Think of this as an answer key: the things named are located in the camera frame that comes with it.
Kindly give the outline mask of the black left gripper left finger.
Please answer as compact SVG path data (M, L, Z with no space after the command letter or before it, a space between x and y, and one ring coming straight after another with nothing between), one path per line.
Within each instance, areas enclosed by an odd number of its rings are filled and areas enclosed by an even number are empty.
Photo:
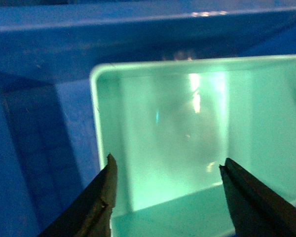
M107 165L76 200L40 237L110 237L110 219L116 204L117 164L112 154Z

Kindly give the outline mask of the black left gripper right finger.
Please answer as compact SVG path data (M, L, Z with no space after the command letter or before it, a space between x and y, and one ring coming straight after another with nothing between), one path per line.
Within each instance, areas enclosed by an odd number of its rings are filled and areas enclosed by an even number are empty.
M296 237L296 207L234 160L219 168L237 236Z

